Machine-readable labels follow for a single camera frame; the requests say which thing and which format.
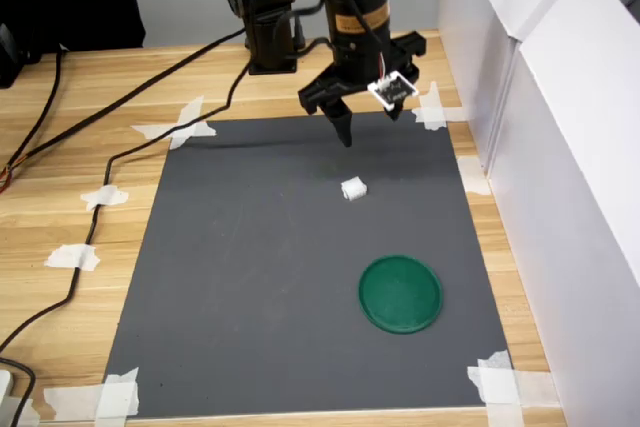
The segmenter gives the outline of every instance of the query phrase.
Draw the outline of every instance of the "orange label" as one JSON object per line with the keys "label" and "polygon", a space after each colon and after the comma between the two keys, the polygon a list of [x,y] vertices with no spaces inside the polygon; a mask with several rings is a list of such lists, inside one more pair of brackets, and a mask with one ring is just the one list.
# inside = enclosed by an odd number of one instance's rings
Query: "orange label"
{"label": "orange label", "polygon": [[[376,30],[378,27],[384,25],[384,23],[391,17],[391,9],[389,8],[389,2],[386,2],[379,9],[364,14],[364,20],[367,21],[371,29]],[[350,15],[336,15],[336,29],[342,34],[364,34],[366,31],[364,27],[360,25],[357,17]]]}

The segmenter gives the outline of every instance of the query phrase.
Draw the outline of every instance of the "wooden tabletop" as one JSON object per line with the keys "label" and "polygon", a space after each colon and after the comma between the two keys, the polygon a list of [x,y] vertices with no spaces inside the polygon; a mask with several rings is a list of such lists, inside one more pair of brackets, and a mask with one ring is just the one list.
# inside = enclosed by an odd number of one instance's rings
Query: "wooden tabletop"
{"label": "wooden tabletop", "polygon": [[[428,54],[417,59],[418,88],[427,92],[438,83],[443,105],[460,106],[447,58],[437,32],[425,32]],[[72,53],[65,56],[60,91],[37,142],[43,142],[132,90],[169,67],[194,47]],[[163,80],[96,124],[29,161],[11,187],[0,195],[0,339],[33,313],[64,298],[72,271],[44,266],[62,244],[83,243],[91,213],[80,195],[97,190],[107,159],[143,140],[132,125],[174,123],[180,109],[204,95],[210,110],[224,104],[231,82],[248,54],[240,44],[224,45]],[[300,62],[296,75],[247,77],[232,108],[217,121],[306,115],[297,97],[330,63],[330,53],[318,49]],[[4,164],[34,124],[49,95],[55,59],[45,56],[27,66],[15,85],[0,91],[0,163]],[[354,112],[380,110],[369,94],[350,97]],[[417,99],[407,103],[416,107]],[[449,124],[456,155],[475,155],[466,123]],[[53,411],[43,388],[84,386],[102,382],[120,313],[142,242],[168,149],[161,142],[117,162],[112,183],[129,192],[126,204],[100,214],[94,237],[101,259],[94,272],[82,272],[73,302],[37,321],[3,352],[33,368],[38,382],[33,398],[43,419]],[[548,371],[540,339],[522,288],[509,244],[492,196],[468,194],[491,286],[496,298],[513,363],[518,370]],[[17,376],[13,395],[26,379]],[[560,427],[559,409],[525,412],[526,425]],[[150,424],[153,421],[130,423]],[[486,426],[484,408],[411,412],[269,415],[191,419],[160,424],[225,426]]]}

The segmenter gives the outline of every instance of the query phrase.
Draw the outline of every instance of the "small white block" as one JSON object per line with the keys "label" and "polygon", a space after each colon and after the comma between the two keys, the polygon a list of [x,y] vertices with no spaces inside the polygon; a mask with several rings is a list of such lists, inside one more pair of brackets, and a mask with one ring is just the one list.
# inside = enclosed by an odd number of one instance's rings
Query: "small white block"
{"label": "small white block", "polygon": [[360,177],[354,177],[342,183],[342,194],[349,201],[358,200],[367,195],[367,186]]}

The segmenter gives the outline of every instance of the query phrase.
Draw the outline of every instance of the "wire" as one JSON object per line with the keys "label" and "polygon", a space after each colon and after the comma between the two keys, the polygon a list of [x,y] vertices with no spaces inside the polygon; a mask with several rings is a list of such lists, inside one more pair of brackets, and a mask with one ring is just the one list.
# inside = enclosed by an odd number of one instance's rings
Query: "wire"
{"label": "wire", "polygon": [[27,145],[29,145],[29,142],[31,142],[33,137],[38,132],[38,130],[40,130],[40,127],[42,126],[44,119],[49,114],[49,110],[51,110],[51,105],[53,104],[53,101],[58,92],[58,87],[60,86],[60,73],[62,70],[62,57],[64,56],[64,54],[65,54],[65,51],[60,48],[58,48],[58,50],[56,51],[55,79],[53,81],[53,86],[51,87],[51,93],[49,94],[49,98],[47,99],[46,104],[44,104],[44,108],[42,109],[42,113],[40,114],[40,117],[38,117],[38,120],[36,121],[34,126],[31,128],[31,130],[29,131],[27,136],[24,138],[20,146],[13,153],[13,155],[9,158],[9,161],[7,162],[7,165],[2,169],[2,172],[0,172],[0,181],[2,181],[2,184],[0,184],[0,193],[4,192],[6,189],[9,188],[9,185],[11,185],[11,179],[13,177],[12,170],[15,167],[17,167],[19,164],[24,162],[24,157],[20,158],[20,155],[22,154],[24,149],[27,147]]}
{"label": "wire", "polygon": [[[251,0],[251,5],[250,5],[250,16],[252,19],[252,22],[255,21],[255,13],[256,13],[256,0]],[[242,29],[239,32],[236,32],[235,34],[232,34],[232,36],[226,36],[223,37],[223,39],[229,39],[229,38],[233,38],[234,36],[240,35],[242,32],[244,31],[244,29]],[[210,45],[219,45],[221,42],[220,41],[216,41],[213,44]],[[247,73],[249,72],[249,69],[251,67],[252,62],[254,61],[254,58],[252,57],[251,59],[249,59],[249,61],[247,62],[247,64],[244,66],[244,68],[242,69],[242,71],[238,74],[238,76],[236,77],[236,79],[233,81],[233,83],[231,84],[231,87],[229,89],[229,93],[227,94],[227,101],[226,103],[221,106],[218,107],[212,111],[209,111],[195,119],[193,119],[190,122],[187,122],[185,124],[182,125],[178,125],[175,126],[169,130],[167,130],[166,132],[164,132],[163,134],[155,137],[154,139],[151,139],[143,144],[138,145],[137,147],[134,147],[132,149],[126,150],[124,152],[121,152],[119,154],[116,154],[114,156],[112,156],[109,161],[107,162],[106,168],[105,168],[105,174],[104,174],[104,179],[103,179],[103,185],[107,185],[109,184],[109,180],[111,177],[111,169],[113,167],[113,163],[118,160],[121,159],[123,157],[126,157],[128,155],[134,154],[136,152],[139,152],[143,149],[146,149],[147,147],[150,147],[153,144],[156,144],[158,142],[160,142],[162,139],[165,139],[167,137],[169,137],[171,134],[182,130],[182,129],[186,129],[188,127],[191,127],[194,124],[197,124],[198,122],[202,122],[210,117],[213,117],[221,112],[224,112],[225,110],[228,110],[229,108],[231,108],[231,102],[233,101],[233,96],[235,94],[236,89],[238,88],[238,85],[240,85],[240,82],[242,81],[242,79],[247,75]],[[91,225],[89,227],[89,233],[87,234],[87,238],[85,240],[85,244],[90,245],[92,240],[93,240],[93,236],[95,234],[95,230],[98,224],[98,217],[100,215],[100,210],[101,210],[101,205],[97,205],[93,211],[93,215],[91,216]],[[39,318],[41,318],[42,316],[48,314],[49,312],[52,312],[56,309],[58,309],[59,307],[62,307],[63,305],[71,302],[71,300],[73,299],[76,289],[77,289],[77,285],[78,285],[78,279],[80,278],[80,267],[76,267],[73,271],[73,276],[71,277],[71,283],[69,285],[69,290],[67,292],[67,296],[62,299],[59,302],[56,302],[55,304],[47,307],[46,309],[41,310],[40,312],[32,315],[31,317],[29,317],[26,321],[24,321],[22,324],[20,324],[20,326],[18,326],[17,329],[15,329],[6,339],[5,341],[0,344],[0,353],[2,353],[2,351],[4,351],[4,349],[6,349],[6,347],[24,330],[26,329],[29,325],[31,325],[33,322],[35,322],[36,320],[38,320]],[[29,385],[27,387],[27,390],[25,391],[25,393],[23,394],[22,398],[20,399],[20,403],[18,404],[18,408],[16,409],[16,412],[13,416],[13,420],[11,422],[11,426],[10,427],[17,427],[18,422],[20,420],[20,416],[22,415],[22,411],[24,409],[24,406],[26,405],[26,402],[29,398],[29,396],[31,395],[31,393],[33,392],[33,388],[35,386],[36,383],[36,375],[33,372],[33,370],[31,370],[29,367],[27,367],[26,365],[20,364],[19,362],[10,360],[10,359],[4,359],[4,358],[0,358],[0,363],[4,363],[7,365],[11,365],[13,367],[16,367],[20,370],[22,370],[23,372],[25,372],[28,376],[29,376]]]}
{"label": "wire", "polygon": [[172,65],[171,67],[163,70],[159,74],[151,77],[146,82],[143,82],[138,87],[133,89],[131,92],[129,92],[128,94],[122,96],[120,99],[116,100],[115,102],[113,102],[112,104],[108,105],[107,107],[99,110],[98,112],[90,115],[86,119],[81,120],[77,124],[69,127],[67,130],[65,130],[65,131],[61,132],[60,134],[56,135],[51,140],[48,140],[47,142],[44,142],[43,144],[35,147],[31,151],[27,152],[27,154],[25,154],[22,158],[16,160],[13,163],[8,163],[7,166],[2,170],[2,172],[0,172],[0,181],[2,181],[4,179],[4,183],[0,186],[0,193],[4,192],[9,187],[9,185],[11,183],[13,170],[16,167],[18,167],[21,163],[23,163],[25,160],[30,159],[31,157],[33,157],[33,156],[39,154],[40,152],[42,152],[43,150],[46,150],[46,149],[48,149],[48,148],[50,148],[50,147],[52,147],[52,146],[54,146],[54,145],[56,145],[56,144],[58,144],[58,143],[60,143],[62,141],[68,139],[72,135],[77,134],[82,129],[90,126],[91,124],[97,122],[98,120],[102,119],[103,117],[106,117],[111,112],[113,112],[116,109],[120,108],[121,106],[123,106],[124,104],[129,102],[131,99],[133,99],[137,95],[139,95],[142,92],[144,92],[145,90],[147,90],[149,87],[152,87],[155,84],[157,84],[158,82],[160,82],[161,80],[166,79],[171,74],[173,74],[176,71],[180,70],[184,66],[190,64],[194,60],[197,60],[200,57],[202,57],[203,55],[205,55],[206,53],[212,51],[213,49],[218,47],[220,44],[223,44],[224,42],[227,42],[228,40],[231,40],[231,39],[233,39],[235,37],[238,37],[239,35],[243,34],[244,32],[245,32],[245,29],[242,28],[242,29],[240,29],[240,30],[238,30],[238,31],[236,31],[236,32],[234,32],[232,34],[229,34],[229,35],[227,35],[225,37],[222,37],[221,39],[216,40],[215,42],[210,43],[209,45],[204,46],[200,50],[197,50],[193,54],[185,57],[180,62]]}
{"label": "wire", "polygon": [[302,50],[300,50],[300,51],[298,51],[298,52],[296,52],[294,54],[287,54],[286,58],[290,59],[290,60],[301,59],[301,58],[309,55],[311,53],[311,51],[314,50],[319,45],[326,45],[331,50],[333,50],[335,48],[334,45],[331,43],[331,41],[329,39],[327,39],[326,37],[318,37],[317,39],[313,40],[313,42],[311,42],[304,49],[302,49]]}
{"label": "wire", "polygon": [[324,7],[324,0],[320,0],[316,5],[313,5],[311,7],[303,7],[301,9],[290,10],[282,14],[278,18],[278,21],[276,22],[276,27],[273,30],[273,41],[275,42],[278,32],[280,31],[280,27],[282,27],[282,24],[284,24],[285,22],[289,22],[294,17],[300,18],[300,17],[309,17],[311,15],[315,15],[318,12],[320,12],[323,7]]}
{"label": "wire", "polygon": [[44,109],[42,109],[42,113],[40,114],[40,117],[36,121],[35,125],[31,128],[31,130],[29,131],[25,139],[22,141],[22,144],[20,144],[20,147],[18,147],[18,149],[9,159],[9,162],[8,162],[9,165],[13,165],[13,163],[18,159],[18,157],[20,157],[20,154],[22,154],[22,152],[27,147],[29,142],[31,142],[31,139],[33,139],[33,136],[36,134],[38,129],[40,129],[40,127],[42,126],[42,123],[44,122],[45,117],[47,116],[47,114],[49,113],[49,110],[51,109],[51,104],[53,104],[53,100],[55,99],[56,93],[58,92],[58,87],[60,86],[60,72],[62,68],[63,55],[64,55],[64,51],[58,48],[58,50],[56,51],[56,76],[55,76],[55,80],[53,81],[53,87],[51,88],[51,93],[49,94],[47,103],[45,104]]}

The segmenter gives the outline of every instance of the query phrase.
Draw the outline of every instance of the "power cord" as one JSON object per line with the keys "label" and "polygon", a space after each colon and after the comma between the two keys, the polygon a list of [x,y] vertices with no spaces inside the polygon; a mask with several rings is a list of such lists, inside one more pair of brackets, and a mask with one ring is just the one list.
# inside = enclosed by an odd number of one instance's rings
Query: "power cord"
{"label": "power cord", "polygon": [[[250,0],[250,16],[251,16],[252,22],[255,21],[255,15],[256,15],[256,0]],[[196,53],[202,52],[203,50],[205,50],[205,49],[207,49],[209,47],[210,47],[209,50],[211,50],[211,49],[215,48],[215,47],[211,47],[212,45],[215,45],[215,46],[220,45],[220,43],[224,42],[225,40],[228,40],[230,38],[236,37],[236,36],[242,34],[243,32],[244,32],[244,29],[241,29],[240,31],[235,32],[234,34],[231,34],[230,36],[223,37],[219,41],[216,41],[213,44],[210,44],[209,46],[205,47],[204,49],[201,49],[200,51],[198,51]],[[236,79],[233,81],[233,84],[231,84],[231,88],[229,89],[229,93],[227,94],[227,101],[223,106],[218,107],[218,108],[216,108],[216,109],[214,109],[212,111],[209,111],[209,112],[207,112],[207,113],[205,113],[205,114],[193,119],[190,122],[187,122],[187,123],[182,124],[182,125],[175,126],[175,127],[171,128],[171,129],[169,129],[168,131],[164,132],[162,135],[159,135],[159,136],[155,137],[154,139],[151,139],[151,140],[149,140],[149,141],[147,141],[147,142],[145,142],[143,144],[140,144],[137,147],[134,147],[132,149],[126,150],[124,152],[121,152],[119,154],[116,154],[116,155],[112,156],[109,159],[109,161],[107,162],[107,166],[105,168],[103,185],[108,185],[109,184],[109,180],[110,180],[110,177],[111,177],[111,168],[113,166],[113,163],[116,160],[121,159],[123,157],[126,157],[128,155],[134,154],[136,152],[139,152],[139,151],[141,151],[143,149],[146,149],[147,147],[160,142],[162,139],[165,139],[165,138],[169,137],[171,134],[173,134],[173,133],[175,133],[175,132],[177,132],[179,130],[191,127],[192,125],[197,124],[198,122],[203,122],[204,120],[206,120],[206,119],[208,119],[210,117],[213,117],[213,116],[215,116],[215,115],[217,115],[217,114],[219,114],[221,112],[224,112],[225,110],[228,110],[229,108],[231,108],[231,102],[233,101],[233,96],[235,94],[235,91],[238,88],[238,85],[240,85],[240,82],[242,81],[242,79],[249,72],[249,68],[251,67],[251,64],[252,64],[253,61],[254,61],[253,57],[251,59],[249,59],[249,62],[247,62],[247,64],[244,66],[244,68],[242,69],[240,74],[238,74]],[[159,77],[160,75],[163,75],[166,72],[167,71],[163,72],[162,74],[159,74],[158,76],[156,76],[156,78]],[[90,245],[92,240],[93,240],[93,235],[95,234],[96,226],[98,224],[98,217],[100,215],[101,207],[102,207],[101,205],[97,205],[95,207],[94,211],[93,211],[93,215],[91,217],[91,226],[89,227],[89,233],[87,234],[87,238],[85,240],[85,244],[87,244],[87,245]],[[71,302],[71,300],[73,299],[73,296],[74,296],[74,294],[76,292],[79,278],[80,278],[80,267],[78,266],[73,271],[73,276],[71,277],[71,284],[69,285],[69,291],[67,293],[67,296],[64,299],[62,299],[61,301],[56,302],[55,304],[47,307],[46,309],[41,310],[40,312],[32,315],[26,321],[24,321],[17,329],[15,329],[5,339],[5,341],[2,344],[0,344],[0,353],[2,353],[2,351],[4,351],[4,349],[24,329],[26,329],[33,322],[35,322],[36,320],[38,320],[42,316],[48,314],[49,312],[52,312],[52,311],[62,307],[63,305],[68,304],[69,302]],[[24,373],[26,373],[29,376],[29,385],[27,386],[27,390],[25,391],[25,393],[23,394],[22,398],[20,399],[20,402],[18,404],[16,412],[14,413],[13,420],[11,421],[11,425],[10,425],[10,427],[17,427],[18,426],[18,422],[20,421],[20,416],[22,415],[22,411],[24,410],[24,406],[26,405],[27,400],[29,399],[29,396],[31,395],[31,393],[33,392],[33,389],[35,387],[36,375],[35,375],[35,372],[33,372],[33,370],[31,370],[29,367],[27,367],[26,365],[23,365],[23,364],[21,364],[19,362],[16,362],[14,360],[0,358],[0,363],[6,364],[6,365],[10,365],[10,366],[15,367],[17,369],[20,369],[20,370],[22,370]]]}
{"label": "power cord", "polygon": [[[90,126],[91,124],[97,122],[98,120],[102,119],[103,117],[106,117],[111,112],[113,112],[116,109],[122,107],[124,104],[129,102],[131,99],[133,99],[137,95],[139,95],[142,92],[144,92],[145,90],[147,90],[149,87],[152,87],[155,84],[157,84],[158,82],[160,82],[161,80],[166,79],[171,74],[175,73],[176,71],[182,69],[186,65],[192,63],[194,60],[197,60],[200,57],[202,57],[203,55],[205,55],[208,52],[212,51],[213,49],[218,47],[220,44],[223,44],[224,42],[227,42],[228,40],[231,40],[231,39],[233,39],[235,37],[238,37],[239,35],[243,34],[244,31],[245,31],[244,29],[240,29],[240,30],[238,30],[238,31],[236,31],[236,32],[234,32],[232,34],[229,34],[229,35],[227,35],[225,37],[222,37],[221,39],[216,40],[215,42],[210,43],[209,45],[204,46],[200,50],[197,50],[193,54],[185,57],[180,62],[172,65],[168,69],[166,69],[166,70],[160,72],[159,74],[151,77],[149,80],[147,80],[144,83],[140,84],[138,87],[133,89],[131,92],[129,92],[128,94],[122,96],[120,99],[116,100],[115,102],[113,102],[112,104],[108,105],[107,107],[104,107],[103,109],[99,110],[98,112],[95,112],[94,114],[91,114],[86,119],[83,119],[80,122],[78,122],[77,124],[69,127],[67,130],[61,132],[60,134],[56,135],[52,139],[48,140],[47,142],[44,142],[44,143],[40,144],[39,146],[33,148],[32,150],[27,152],[22,157],[20,157],[20,154],[22,152],[19,149],[20,153],[18,153],[18,155],[15,156],[16,158],[14,159],[14,156],[12,156],[11,159],[9,160],[9,162],[7,163],[7,165],[4,167],[4,169],[0,172],[0,182],[3,182],[0,185],[0,194],[2,192],[4,192],[9,187],[9,185],[11,184],[11,180],[12,180],[12,177],[13,177],[14,169],[16,167],[18,167],[19,165],[21,165],[23,162],[25,162],[27,159],[30,159],[31,157],[39,154],[40,152],[53,147],[54,145],[56,145],[56,144],[58,144],[58,143],[60,143],[60,142],[62,142],[64,140],[68,139],[69,137],[77,134],[82,129]],[[49,97],[49,101],[47,102],[47,105],[49,105],[49,107],[50,107],[50,103],[53,101],[53,97],[55,97],[55,92],[57,91],[57,85],[58,85],[59,79],[60,79],[59,71],[60,71],[60,66],[58,64],[58,58],[56,57],[56,82],[54,83],[55,89],[52,90],[52,95]],[[36,123],[37,127],[39,128],[41,124],[42,124],[42,121],[40,119],[38,119],[38,122]],[[24,147],[26,147],[27,143],[28,143],[28,140],[27,140],[26,143],[23,142],[23,146],[21,146],[21,148],[24,149]]]}
{"label": "power cord", "polygon": [[31,142],[33,137],[38,132],[38,130],[40,130],[40,127],[42,126],[44,119],[49,114],[49,110],[51,110],[51,105],[53,104],[53,101],[58,92],[58,87],[60,86],[60,72],[62,70],[62,57],[64,56],[64,54],[65,54],[65,51],[60,48],[58,48],[58,50],[56,51],[55,79],[53,81],[53,87],[51,88],[51,93],[49,94],[47,103],[44,105],[44,108],[42,109],[42,113],[40,114],[40,117],[38,117],[38,120],[36,121],[34,126],[31,128],[27,136],[24,138],[24,140],[22,141],[18,149],[9,158],[9,161],[7,162],[7,165],[4,167],[2,172],[0,172],[0,181],[2,181],[2,184],[0,185],[0,194],[4,192],[6,189],[8,189],[9,185],[11,185],[12,170],[13,170],[12,166],[15,164],[16,160],[20,158],[20,156],[22,155],[22,152],[27,147],[27,145],[29,145],[29,142]]}

